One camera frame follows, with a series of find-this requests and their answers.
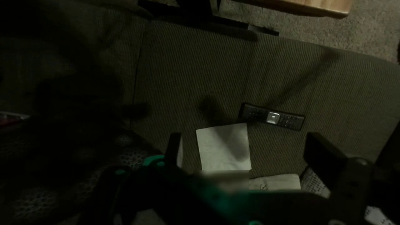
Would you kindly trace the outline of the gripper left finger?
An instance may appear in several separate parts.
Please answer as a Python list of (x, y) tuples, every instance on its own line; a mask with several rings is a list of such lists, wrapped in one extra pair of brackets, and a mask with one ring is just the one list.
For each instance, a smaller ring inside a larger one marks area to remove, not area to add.
[(152, 209), (166, 225), (188, 225), (176, 185), (185, 172), (178, 166), (180, 133), (172, 133), (164, 155), (147, 157), (138, 169), (107, 168), (80, 215), (80, 225), (133, 225), (140, 211)]

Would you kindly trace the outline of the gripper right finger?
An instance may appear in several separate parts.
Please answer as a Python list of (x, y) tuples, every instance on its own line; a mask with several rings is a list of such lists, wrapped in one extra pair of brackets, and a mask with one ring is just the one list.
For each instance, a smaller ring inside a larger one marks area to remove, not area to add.
[(318, 132), (306, 135), (304, 159), (330, 190), (321, 215), (326, 225), (361, 225), (370, 192), (372, 165), (347, 157)]

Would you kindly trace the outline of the black remote control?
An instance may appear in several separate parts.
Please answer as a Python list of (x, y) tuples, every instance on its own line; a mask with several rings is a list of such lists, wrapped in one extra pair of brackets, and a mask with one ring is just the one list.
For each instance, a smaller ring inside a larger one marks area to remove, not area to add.
[(276, 111), (249, 103), (242, 103), (238, 118), (244, 121), (260, 122), (293, 131), (301, 131), (305, 116)]

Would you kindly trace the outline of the white paper napkin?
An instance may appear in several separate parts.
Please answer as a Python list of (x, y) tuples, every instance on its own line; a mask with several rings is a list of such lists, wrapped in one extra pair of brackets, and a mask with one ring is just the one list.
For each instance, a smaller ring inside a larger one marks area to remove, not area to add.
[(202, 171), (217, 173), (252, 169), (246, 123), (196, 130)]

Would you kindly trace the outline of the cream embroidered cloth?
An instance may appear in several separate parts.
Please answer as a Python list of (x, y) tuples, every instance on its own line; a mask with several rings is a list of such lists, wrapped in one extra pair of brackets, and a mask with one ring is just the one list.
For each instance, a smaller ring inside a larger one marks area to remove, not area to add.
[(250, 190), (300, 190), (300, 178), (296, 174), (282, 174), (250, 179)]

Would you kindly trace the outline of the wooden table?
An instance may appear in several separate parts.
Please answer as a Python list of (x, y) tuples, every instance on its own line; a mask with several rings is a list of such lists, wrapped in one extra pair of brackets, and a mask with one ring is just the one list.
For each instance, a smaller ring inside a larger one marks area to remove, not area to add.
[(245, 0), (246, 4), (294, 15), (343, 19), (353, 0)]

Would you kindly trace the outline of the olive corduroy sofa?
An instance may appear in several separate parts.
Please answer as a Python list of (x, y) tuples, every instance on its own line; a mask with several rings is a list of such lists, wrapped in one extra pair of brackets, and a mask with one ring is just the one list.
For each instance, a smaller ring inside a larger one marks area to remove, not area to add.
[(201, 168), (196, 129), (238, 122), (242, 103), (301, 114), (299, 132), (248, 124), (252, 177), (300, 174), (307, 132), (379, 157), (400, 125), (400, 66), (110, 4), (0, 0), (0, 110), (92, 118), (141, 102), (151, 113), (132, 128), (161, 150), (182, 132), (189, 172)]

